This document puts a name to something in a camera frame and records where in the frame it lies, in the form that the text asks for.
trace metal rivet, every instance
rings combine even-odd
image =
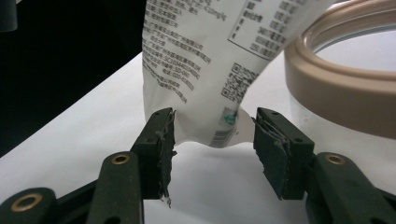
[[[326,160],[336,165],[342,165],[347,162],[344,158],[335,154],[326,155]]]
[[[120,165],[120,164],[124,164],[128,160],[129,160],[129,156],[128,155],[120,154],[120,155],[117,155],[117,156],[113,157],[113,159],[111,159],[111,162],[113,164]]]
[[[15,201],[11,205],[11,210],[13,212],[24,212],[35,207],[38,203],[41,202],[43,196],[39,193],[31,193],[20,197],[17,201]]]

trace plastic bag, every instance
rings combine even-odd
[[[173,107],[175,138],[211,147],[253,139],[248,87],[334,1],[148,0],[145,114]]]

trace adhesive tape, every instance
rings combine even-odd
[[[315,114],[363,133],[396,139],[396,72],[326,62],[321,49],[396,27],[396,1],[357,0],[334,7],[285,49],[286,82]]]

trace tape roll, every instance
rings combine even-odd
[[[396,139],[396,72],[346,67],[315,55],[339,41],[395,27],[394,0],[357,0],[330,9],[285,49],[291,94],[327,120]]]

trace barcode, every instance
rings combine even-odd
[[[221,95],[225,98],[240,104],[248,86],[256,79],[259,74],[256,74],[238,63],[233,64],[230,75],[224,84]]]
[[[210,146],[211,147],[227,146],[234,132],[235,129],[231,129],[228,131],[216,131],[215,136],[213,137],[212,142],[210,143]]]

